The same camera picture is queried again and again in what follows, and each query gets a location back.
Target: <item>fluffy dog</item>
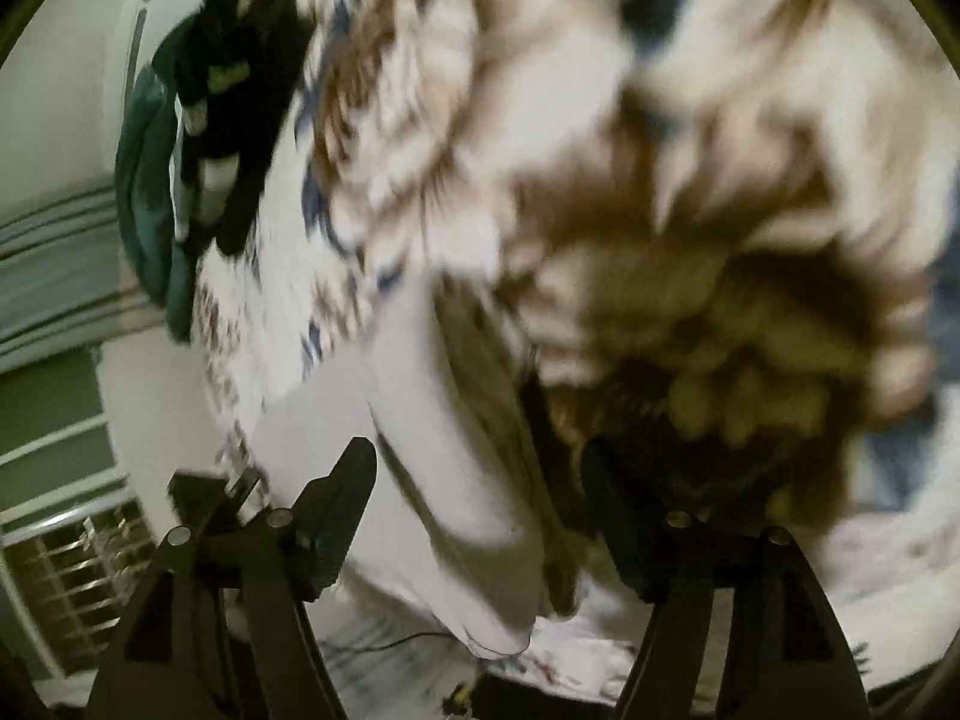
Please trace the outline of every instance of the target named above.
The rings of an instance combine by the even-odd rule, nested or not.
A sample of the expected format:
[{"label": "fluffy dog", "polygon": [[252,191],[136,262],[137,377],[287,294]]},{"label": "fluffy dog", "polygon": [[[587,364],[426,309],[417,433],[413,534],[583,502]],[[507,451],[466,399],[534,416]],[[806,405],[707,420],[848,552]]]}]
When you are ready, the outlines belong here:
[{"label": "fluffy dog", "polygon": [[[934,362],[960,106],[909,5],[368,2],[315,159],[368,276],[496,285],[574,455],[613,435],[677,505],[775,471],[842,499],[848,439]],[[631,426],[667,423],[651,468]]]}]

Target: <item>white wall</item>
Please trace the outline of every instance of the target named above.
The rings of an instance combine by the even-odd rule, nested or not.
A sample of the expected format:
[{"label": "white wall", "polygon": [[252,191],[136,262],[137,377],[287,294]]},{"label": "white wall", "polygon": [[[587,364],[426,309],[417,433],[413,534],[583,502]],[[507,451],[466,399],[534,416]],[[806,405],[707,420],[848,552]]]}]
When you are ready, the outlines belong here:
[{"label": "white wall", "polygon": [[[141,0],[46,0],[0,67],[0,221],[113,174]],[[137,69],[200,0],[150,0]]]},{"label": "white wall", "polygon": [[0,68],[0,218],[112,175],[104,71],[123,0],[46,0]]},{"label": "white wall", "polygon": [[161,327],[109,341],[102,351],[97,379],[117,464],[162,538],[176,525],[166,496],[173,472],[212,472],[222,445],[203,394],[202,354],[175,346]]}]

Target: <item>patterned blanket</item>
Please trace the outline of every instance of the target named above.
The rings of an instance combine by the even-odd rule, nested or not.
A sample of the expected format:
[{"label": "patterned blanket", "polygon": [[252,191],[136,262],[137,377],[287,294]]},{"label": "patterned blanket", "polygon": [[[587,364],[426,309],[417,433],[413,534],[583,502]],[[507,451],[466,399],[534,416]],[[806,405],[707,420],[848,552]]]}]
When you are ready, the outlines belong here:
[{"label": "patterned blanket", "polygon": [[[200,265],[194,328],[205,348],[210,400],[227,435],[220,458],[227,472],[246,461],[245,437],[264,410],[304,381],[371,309],[309,169],[312,118],[330,50],[349,39],[360,1],[301,0],[320,26],[256,225],[242,257],[227,260],[212,248]],[[378,286],[387,290],[398,276]],[[824,585],[867,688],[938,659],[960,626],[960,230],[933,276],[929,333],[942,356],[936,396],[929,408],[858,447],[860,513],[837,525],[820,555]],[[528,654],[498,667],[544,689],[615,700],[631,662],[624,655],[629,645],[549,628],[534,631]]]}]

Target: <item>black clamp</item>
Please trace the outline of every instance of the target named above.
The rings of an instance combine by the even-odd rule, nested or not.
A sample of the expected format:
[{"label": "black clamp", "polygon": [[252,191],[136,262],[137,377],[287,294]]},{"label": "black clamp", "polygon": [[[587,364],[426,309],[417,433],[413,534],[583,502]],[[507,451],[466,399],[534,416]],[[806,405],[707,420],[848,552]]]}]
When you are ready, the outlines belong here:
[{"label": "black clamp", "polygon": [[688,720],[714,591],[733,589],[718,720],[869,720],[846,638],[789,533],[733,536],[671,512],[618,473],[603,440],[584,449],[581,478],[621,580],[655,605],[616,718]]},{"label": "black clamp", "polygon": [[[336,581],[376,480],[376,450],[354,439],[291,509],[237,519],[256,484],[178,473],[184,525],[141,579],[104,653],[90,720],[346,720],[304,611]],[[237,589],[247,642],[227,630]]]}]

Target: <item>wall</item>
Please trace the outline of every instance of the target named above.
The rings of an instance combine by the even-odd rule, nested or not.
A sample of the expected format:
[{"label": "wall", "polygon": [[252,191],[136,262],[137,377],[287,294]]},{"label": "wall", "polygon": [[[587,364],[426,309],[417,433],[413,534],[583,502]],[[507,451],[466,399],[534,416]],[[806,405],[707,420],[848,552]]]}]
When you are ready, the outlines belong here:
[{"label": "wall", "polygon": [[104,72],[124,0],[46,0],[0,68],[0,218],[111,175]]},{"label": "wall", "polygon": [[222,439],[203,394],[199,348],[171,343],[163,328],[109,341],[97,367],[117,464],[155,535],[174,525],[166,497],[176,469],[211,472]]}]

